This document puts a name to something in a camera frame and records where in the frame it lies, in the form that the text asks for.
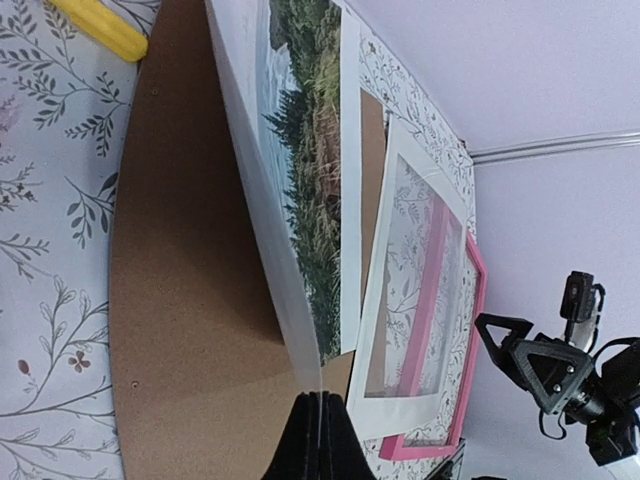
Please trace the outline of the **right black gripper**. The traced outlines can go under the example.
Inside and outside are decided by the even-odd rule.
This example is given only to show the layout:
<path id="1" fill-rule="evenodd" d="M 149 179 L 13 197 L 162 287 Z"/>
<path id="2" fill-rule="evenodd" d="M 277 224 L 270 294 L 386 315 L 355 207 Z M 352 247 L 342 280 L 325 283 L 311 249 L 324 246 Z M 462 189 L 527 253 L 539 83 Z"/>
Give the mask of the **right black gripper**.
<path id="1" fill-rule="evenodd" d="M 565 414 L 572 423 L 603 416 L 606 395 L 589 354 L 541 334 L 523 340 L 534 324 L 522 318 L 481 313 L 475 326 L 493 363 L 505 363 L 512 350 L 519 385 L 543 413 Z"/>

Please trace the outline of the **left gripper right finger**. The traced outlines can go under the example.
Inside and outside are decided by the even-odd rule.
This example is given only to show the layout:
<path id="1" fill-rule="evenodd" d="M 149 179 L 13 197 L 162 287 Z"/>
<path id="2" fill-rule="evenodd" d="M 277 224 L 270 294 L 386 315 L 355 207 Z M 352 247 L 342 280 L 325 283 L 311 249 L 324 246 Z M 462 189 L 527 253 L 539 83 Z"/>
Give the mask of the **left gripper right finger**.
<path id="1" fill-rule="evenodd" d="M 318 478 L 376 480 L 342 397 L 329 392 L 321 396 Z"/>

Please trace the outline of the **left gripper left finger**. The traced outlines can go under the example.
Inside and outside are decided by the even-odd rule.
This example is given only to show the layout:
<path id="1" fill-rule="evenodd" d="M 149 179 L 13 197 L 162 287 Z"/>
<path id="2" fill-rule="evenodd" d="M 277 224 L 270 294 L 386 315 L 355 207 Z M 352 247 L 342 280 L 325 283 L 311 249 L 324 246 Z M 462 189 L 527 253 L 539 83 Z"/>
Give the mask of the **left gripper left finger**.
<path id="1" fill-rule="evenodd" d="M 319 394 L 297 396 L 263 480 L 312 480 L 318 477 Z"/>

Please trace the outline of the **pink picture frame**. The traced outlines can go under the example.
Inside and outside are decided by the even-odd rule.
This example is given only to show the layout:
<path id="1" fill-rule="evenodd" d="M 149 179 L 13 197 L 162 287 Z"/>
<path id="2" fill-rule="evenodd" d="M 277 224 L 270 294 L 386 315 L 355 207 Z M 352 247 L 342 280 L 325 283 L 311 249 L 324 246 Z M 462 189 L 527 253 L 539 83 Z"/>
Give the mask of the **pink picture frame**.
<path id="1" fill-rule="evenodd" d="M 488 271 L 473 237 L 442 199 L 434 200 L 417 311 L 400 370 L 399 394 L 436 398 L 426 439 L 383 439 L 379 457 L 408 461 L 449 456 L 458 447 L 473 380 Z"/>

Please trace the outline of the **brown frame backing board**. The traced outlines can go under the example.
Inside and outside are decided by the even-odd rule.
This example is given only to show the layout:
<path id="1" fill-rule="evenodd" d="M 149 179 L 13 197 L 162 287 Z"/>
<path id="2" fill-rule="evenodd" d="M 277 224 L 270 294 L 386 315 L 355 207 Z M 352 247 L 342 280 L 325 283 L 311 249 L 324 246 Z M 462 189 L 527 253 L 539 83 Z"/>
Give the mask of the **brown frame backing board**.
<path id="1" fill-rule="evenodd" d="M 258 152 L 263 1 L 166 1 L 117 188 L 110 358 L 129 479 L 258 479 L 296 396 L 347 389 L 360 229 L 339 274 L 341 355 L 315 363 L 311 308 Z"/>

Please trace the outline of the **landscape photo with white mat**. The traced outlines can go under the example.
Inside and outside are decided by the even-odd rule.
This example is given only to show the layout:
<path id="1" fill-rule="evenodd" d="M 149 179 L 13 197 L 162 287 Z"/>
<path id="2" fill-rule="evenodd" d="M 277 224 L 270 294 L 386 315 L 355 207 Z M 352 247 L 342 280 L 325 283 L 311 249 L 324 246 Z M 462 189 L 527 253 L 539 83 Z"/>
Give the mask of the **landscape photo with white mat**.
<path id="1" fill-rule="evenodd" d="M 238 168 L 302 388 L 360 324 L 360 25 L 343 1 L 210 1 Z"/>

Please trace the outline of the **yellow handled screwdriver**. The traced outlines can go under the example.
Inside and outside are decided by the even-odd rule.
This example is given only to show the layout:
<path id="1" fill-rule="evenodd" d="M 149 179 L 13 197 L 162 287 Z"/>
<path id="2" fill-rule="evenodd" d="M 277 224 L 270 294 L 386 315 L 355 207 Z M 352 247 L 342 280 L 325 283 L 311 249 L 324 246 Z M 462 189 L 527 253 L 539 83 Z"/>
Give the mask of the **yellow handled screwdriver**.
<path id="1" fill-rule="evenodd" d="M 135 63 L 146 56 L 147 38 L 100 1 L 51 0 L 49 4 L 121 59 Z"/>

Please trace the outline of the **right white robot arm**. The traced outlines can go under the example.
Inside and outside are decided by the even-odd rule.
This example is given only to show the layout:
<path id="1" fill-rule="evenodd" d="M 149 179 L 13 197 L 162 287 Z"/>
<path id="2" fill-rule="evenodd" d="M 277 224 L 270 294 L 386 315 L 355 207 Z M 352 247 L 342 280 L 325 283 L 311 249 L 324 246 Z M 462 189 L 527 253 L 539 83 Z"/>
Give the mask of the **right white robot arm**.
<path id="1" fill-rule="evenodd" d="M 596 369 L 591 355 L 562 340 L 526 336 L 524 319 L 480 314 L 476 329 L 494 365 L 528 392 L 546 415 L 562 415 L 586 427 L 585 443 L 594 462 L 615 479 L 639 477 L 639 339 L 605 344 L 623 348 Z"/>

